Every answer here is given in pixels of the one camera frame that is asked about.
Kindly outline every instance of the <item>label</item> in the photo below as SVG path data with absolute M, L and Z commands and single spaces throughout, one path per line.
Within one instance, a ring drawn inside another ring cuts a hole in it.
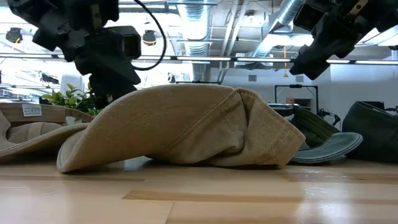
M 42 106 L 34 104 L 23 104 L 22 111 L 24 112 L 24 117 L 41 116 Z

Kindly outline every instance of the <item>green leaves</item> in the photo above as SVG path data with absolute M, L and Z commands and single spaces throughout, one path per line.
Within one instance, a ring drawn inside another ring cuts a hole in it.
M 88 109 L 88 114 L 92 115 L 92 116 L 97 116 L 99 113 L 101 112 L 101 110 L 97 110 L 97 109 Z
M 42 95 L 42 98 L 43 99 L 52 99 L 52 95 L 44 94 L 44 95 Z
M 66 95 L 67 95 L 68 98 L 71 98 L 71 97 L 72 97 L 72 94 L 70 93 L 69 90 L 67 90 Z
M 76 87 L 74 87 L 73 85 L 71 85 L 71 84 L 67 84 L 68 85 L 68 87 L 69 87 L 69 89 L 70 90 L 74 90 Z
M 66 108 L 77 109 L 91 116 L 97 116 L 101 110 L 95 108 L 94 96 L 91 95 L 91 86 L 88 84 L 89 90 L 83 92 L 71 84 L 67 84 L 70 90 L 65 92 L 63 96 L 60 92 L 52 91 L 51 95 L 43 95 L 42 98 L 48 99 L 53 105 L 64 106 Z

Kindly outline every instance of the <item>wooden surface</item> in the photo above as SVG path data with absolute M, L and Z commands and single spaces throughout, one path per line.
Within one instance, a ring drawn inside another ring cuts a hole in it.
M 398 166 L 175 167 L 145 158 L 71 175 L 0 163 L 0 223 L 398 223 Z

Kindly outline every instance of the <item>ductwork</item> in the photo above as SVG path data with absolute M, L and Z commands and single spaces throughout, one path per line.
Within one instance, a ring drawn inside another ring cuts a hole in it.
M 293 21 L 295 15 L 298 13 L 300 6 L 304 3 L 304 0 L 284 0 L 280 5 L 278 16 L 273 22 L 268 22 L 263 27 L 265 33 L 264 40 L 259 44 L 256 50 L 251 54 L 251 57 L 266 57 L 272 50 L 273 46 L 268 44 L 267 35 L 270 30 L 275 30 L 287 26 Z
M 208 40 L 210 26 L 210 6 L 178 5 L 178 11 L 183 22 L 183 36 L 187 40 Z M 209 44 L 200 42 L 185 43 L 188 56 L 204 57 L 209 55 Z M 205 63 L 193 64 L 192 81 L 210 81 L 210 65 Z
M 178 14 L 177 7 L 175 5 L 169 5 L 167 2 L 150 2 L 146 4 L 146 7 L 152 13 Z M 138 4 L 123 1 L 119 1 L 119 12 L 148 13 Z

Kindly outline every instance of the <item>khaki bucket hat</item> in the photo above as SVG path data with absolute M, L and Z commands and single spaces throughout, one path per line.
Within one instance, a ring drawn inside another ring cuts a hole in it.
M 255 92 L 218 85 L 178 84 L 135 91 L 84 125 L 73 125 L 81 129 L 60 140 L 60 172 L 140 156 L 174 164 L 282 166 L 305 140 Z M 59 135 L 54 131 L 46 134 Z
M 68 137 L 88 126 L 64 126 L 67 116 L 83 122 L 93 120 L 88 114 L 62 106 L 0 103 L 0 157 L 57 152 Z

